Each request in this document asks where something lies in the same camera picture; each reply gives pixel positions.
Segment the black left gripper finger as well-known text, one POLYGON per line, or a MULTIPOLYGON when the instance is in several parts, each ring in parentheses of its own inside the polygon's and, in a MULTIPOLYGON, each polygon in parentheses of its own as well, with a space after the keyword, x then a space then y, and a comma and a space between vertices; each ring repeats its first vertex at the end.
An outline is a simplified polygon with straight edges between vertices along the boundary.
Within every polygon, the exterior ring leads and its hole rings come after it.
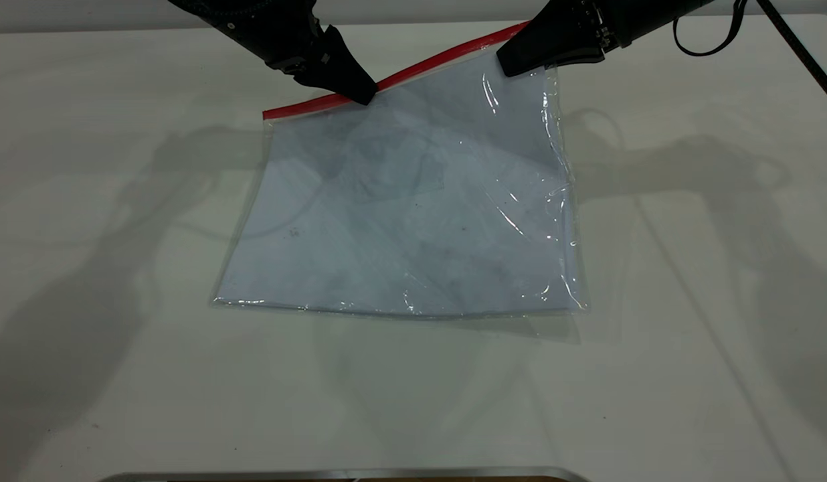
POLYGON ((312 64, 294 74, 295 82, 340 94, 361 106, 373 100, 373 79, 358 64, 312 64))
POLYGON ((340 31, 333 25, 324 30, 324 55, 320 58, 319 88, 336 92, 347 100, 373 100, 379 86, 355 60, 340 31))

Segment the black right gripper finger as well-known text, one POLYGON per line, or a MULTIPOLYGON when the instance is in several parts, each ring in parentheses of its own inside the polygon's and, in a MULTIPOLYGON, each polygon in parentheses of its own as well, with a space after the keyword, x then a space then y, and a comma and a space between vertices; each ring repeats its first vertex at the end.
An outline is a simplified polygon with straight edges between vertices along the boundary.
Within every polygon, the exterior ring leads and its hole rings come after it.
POLYGON ((546 43, 513 37, 500 47, 500 66, 505 76, 520 76, 535 68, 573 64, 594 64, 604 60, 598 43, 583 40, 546 43))
MULTIPOLYGON (((513 37, 540 40, 546 43, 569 40, 576 41, 579 39, 579 26, 577 22, 579 15, 577 15, 575 11, 575 2, 576 1, 550 1, 546 3, 544 9, 513 37)), ((496 54, 500 63, 500 48, 496 54)))

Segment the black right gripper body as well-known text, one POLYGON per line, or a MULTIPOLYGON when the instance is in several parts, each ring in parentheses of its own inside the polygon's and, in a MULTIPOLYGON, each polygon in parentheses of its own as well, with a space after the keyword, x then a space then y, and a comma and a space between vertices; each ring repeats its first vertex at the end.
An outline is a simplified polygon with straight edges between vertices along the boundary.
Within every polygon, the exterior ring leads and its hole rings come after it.
POLYGON ((655 1, 576 1, 577 52, 609 52, 628 47, 657 28, 655 1))

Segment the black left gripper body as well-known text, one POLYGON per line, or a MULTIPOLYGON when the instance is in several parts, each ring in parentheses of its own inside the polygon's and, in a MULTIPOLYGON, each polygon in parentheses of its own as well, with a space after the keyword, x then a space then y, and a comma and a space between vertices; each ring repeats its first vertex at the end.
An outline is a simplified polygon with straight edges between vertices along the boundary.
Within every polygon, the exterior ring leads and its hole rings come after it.
POLYGON ((326 74, 338 36, 315 15, 315 1, 258 1, 250 12, 250 51, 291 76, 326 74))

